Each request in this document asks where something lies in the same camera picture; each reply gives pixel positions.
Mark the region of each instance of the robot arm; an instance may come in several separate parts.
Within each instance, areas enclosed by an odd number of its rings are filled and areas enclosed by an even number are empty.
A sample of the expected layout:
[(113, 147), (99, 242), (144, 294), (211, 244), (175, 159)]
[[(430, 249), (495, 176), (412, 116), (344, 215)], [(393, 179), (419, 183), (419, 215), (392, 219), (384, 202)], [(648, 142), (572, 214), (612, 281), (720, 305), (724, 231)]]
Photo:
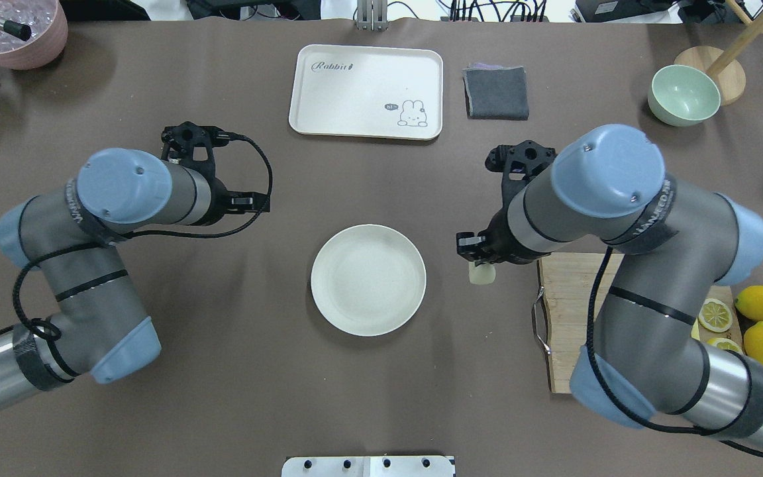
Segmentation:
[[(269, 193), (227, 191), (215, 177), (212, 147), (234, 138), (246, 140), (189, 122), (168, 127), (162, 159), (105, 149), (66, 187), (2, 217), (3, 252), (21, 268), (40, 262), (60, 312), (0, 336), (0, 409), (85, 372), (113, 382), (158, 356), (151, 317), (114, 245), (149, 224), (209, 225), (225, 213), (269, 211)], [(194, 160), (196, 148), (208, 158)]]
[[(763, 260), (763, 220), (667, 175), (658, 148), (630, 127), (599, 127), (553, 157), (533, 142), (491, 152), (488, 169), (505, 172), (503, 208), (479, 235), (460, 233), (458, 253), (476, 265), (524, 264), (584, 235), (623, 251), (593, 330), (606, 383), (643, 419), (678, 414), (712, 439), (763, 449), (763, 366), (690, 338), (711, 284), (738, 283)], [(514, 182), (513, 172), (526, 176)], [(570, 387), (635, 425), (584, 352)]]

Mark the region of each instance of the wooden cutting board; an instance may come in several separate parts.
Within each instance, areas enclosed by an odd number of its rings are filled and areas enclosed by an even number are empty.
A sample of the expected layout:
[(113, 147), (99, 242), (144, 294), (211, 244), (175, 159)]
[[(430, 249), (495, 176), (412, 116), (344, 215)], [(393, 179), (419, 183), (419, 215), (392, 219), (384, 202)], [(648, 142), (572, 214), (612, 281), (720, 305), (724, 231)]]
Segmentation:
[[(551, 392), (559, 394), (570, 392), (570, 375), (576, 367), (579, 347), (585, 342), (587, 301), (590, 299), (593, 279), (596, 277), (602, 258), (602, 254), (554, 253), (538, 260), (540, 282), (544, 289), (543, 309), (546, 312), (547, 322), (546, 336), (544, 337), (541, 332), (541, 337), (545, 338), (552, 351), (546, 356)], [(622, 261), (622, 254), (611, 256), (597, 291), (597, 313)], [(708, 296), (720, 299), (734, 312), (730, 287), (712, 286)], [(729, 338), (741, 347), (744, 346), (744, 338), (737, 320), (726, 333), (712, 333), (702, 326), (699, 327), (701, 341), (707, 342), (715, 337)]]

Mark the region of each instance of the wooden stand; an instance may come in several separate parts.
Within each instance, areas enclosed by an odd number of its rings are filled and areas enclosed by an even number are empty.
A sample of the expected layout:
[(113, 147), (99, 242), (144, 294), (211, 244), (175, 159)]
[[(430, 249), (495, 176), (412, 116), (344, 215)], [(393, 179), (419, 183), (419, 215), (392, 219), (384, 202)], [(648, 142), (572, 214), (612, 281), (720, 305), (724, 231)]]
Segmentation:
[(720, 89), (721, 104), (730, 105), (744, 95), (747, 84), (744, 68), (735, 58), (761, 33), (763, 11), (755, 21), (747, 25), (726, 51), (712, 46), (694, 46), (679, 54), (675, 63), (693, 66), (711, 76)]
[[(714, 48), (714, 46), (694, 46), (676, 56), (674, 63), (691, 66), (700, 72), (707, 73), (708, 69), (722, 54), (723, 50)], [(730, 105), (744, 95), (744, 90), (747, 87), (747, 75), (738, 60), (733, 60), (719, 75), (711, 76), (711, 78), (717, 83), (717, 88), (720, 89), (721, 105)]]

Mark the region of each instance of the silver object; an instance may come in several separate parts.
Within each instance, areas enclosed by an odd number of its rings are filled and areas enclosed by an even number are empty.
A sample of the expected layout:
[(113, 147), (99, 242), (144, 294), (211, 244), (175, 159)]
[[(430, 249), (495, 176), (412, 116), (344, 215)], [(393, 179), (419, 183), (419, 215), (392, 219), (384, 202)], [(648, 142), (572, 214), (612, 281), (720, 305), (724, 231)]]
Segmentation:
[(358, 0), (355, 27), (358, 30), (387, 30), (387, 0)]
[[(543, 285), (538, 288), (538, 296), (535, 297), (535, 301), (532, 302), (532, 332), (535, 335), (536, 341), (541, 346), (543, 351), (543, 360), (546, 362), (546, 382), (549, 388), (552, 389), (552, 372), (549, 370), (549, 356), (552, 356), (552, 348), (549, 347), (547, 342), (549, 341), (549, 320), (546, 317), (546, 304), (543, 302), (543, 293), (546, 290), (543, 289)], [(538, 331), (538, 309), (540, 309), (543, 316), (543, 333), (545, 336), (541, 337)]]

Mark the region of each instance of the gray cloth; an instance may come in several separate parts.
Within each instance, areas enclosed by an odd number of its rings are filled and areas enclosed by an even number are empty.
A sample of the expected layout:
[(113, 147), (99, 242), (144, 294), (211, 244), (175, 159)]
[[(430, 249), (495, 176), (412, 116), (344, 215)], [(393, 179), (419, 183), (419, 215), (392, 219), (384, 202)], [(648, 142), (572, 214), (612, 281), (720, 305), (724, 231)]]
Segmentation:
[(529, 119), (526, 70), (489, 64), (464, 69), (467, 115), (476, 119)]

